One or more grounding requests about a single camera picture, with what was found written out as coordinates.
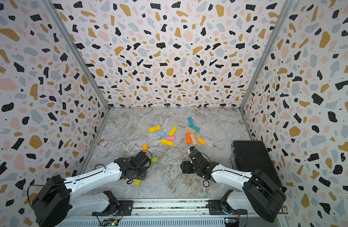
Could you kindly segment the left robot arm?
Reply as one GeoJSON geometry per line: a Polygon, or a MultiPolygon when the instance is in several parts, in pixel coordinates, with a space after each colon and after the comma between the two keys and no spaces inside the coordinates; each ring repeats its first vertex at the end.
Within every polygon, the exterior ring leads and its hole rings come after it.
{"type": "Polygon", "coordinates": [[[118,158],[112,163],[96,165],[95,169],[78,176],[51,177],[41,185],[40,192],[28,203],[40,227],[55,227],[64,219],[80,215],[122,219],[130,216],[133,201],[118,200],[111,191],[97,195],[87,192],[110,182],[126,180],[128,184],[145,179],[153,156],[147,150],[131,157],[118,158]]]}

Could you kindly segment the lime green block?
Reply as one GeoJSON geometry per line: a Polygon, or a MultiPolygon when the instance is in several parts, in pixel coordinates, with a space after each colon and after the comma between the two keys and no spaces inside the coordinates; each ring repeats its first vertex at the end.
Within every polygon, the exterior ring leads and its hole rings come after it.
{"type": "Polygon", "coordinates": [[[157,157],[152,157],[151,161],[156,163],[158,161],[158,158],[157,157]]]}

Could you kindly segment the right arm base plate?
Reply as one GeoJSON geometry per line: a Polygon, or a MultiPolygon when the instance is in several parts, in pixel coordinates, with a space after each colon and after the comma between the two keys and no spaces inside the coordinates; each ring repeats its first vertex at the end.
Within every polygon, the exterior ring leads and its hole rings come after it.
{"type": "Polygon", "coordinates": [[[208,200],[208,204],[206,206],[209,209],[210,215],[238,215],[240,214],[240,210],[233,210],[232,208],[229,211],[225,211],[222,207],[220,200],[208,200]]]}

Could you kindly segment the orange-yellow long block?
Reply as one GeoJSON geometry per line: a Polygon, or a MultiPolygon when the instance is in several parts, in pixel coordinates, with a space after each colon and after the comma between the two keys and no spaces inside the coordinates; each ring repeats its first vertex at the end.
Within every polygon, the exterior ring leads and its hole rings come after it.
{"type": "Polygon", "coordinates": [[[147,152],[147,149],[148,149],[148,145],[144,144],[143,147],[142,147],[142,151],[143,152],[147,152]]]}

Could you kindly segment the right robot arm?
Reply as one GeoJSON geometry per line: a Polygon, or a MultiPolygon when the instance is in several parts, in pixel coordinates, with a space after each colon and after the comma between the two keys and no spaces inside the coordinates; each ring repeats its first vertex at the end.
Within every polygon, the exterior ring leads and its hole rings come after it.
{"type": "Polygon", "coordinates": [[[209,210],[214,215],[237,215],[241,210],[254,211],[267,222],[275,222],[283,212],[286,196],[278,185],[262,170],[243,172],[211,162],[206,154],[195,146],[188,150],[189,160],[180,165],[183,174],[196,174],[204,186],[210,181],[224,183],[244,193],[228,190],[220,200],[209,200],[209,210]]]}

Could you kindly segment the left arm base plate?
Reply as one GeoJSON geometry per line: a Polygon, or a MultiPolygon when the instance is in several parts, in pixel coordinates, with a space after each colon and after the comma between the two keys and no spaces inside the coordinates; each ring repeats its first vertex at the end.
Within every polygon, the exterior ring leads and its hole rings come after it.
{"type": "Polygon", "coordinates": [[[132,213],[134,201],[132,200],[120,200],[118,202],[112,202],[102,212],[93,212],[92,216],[130,216],[132,213]]]}

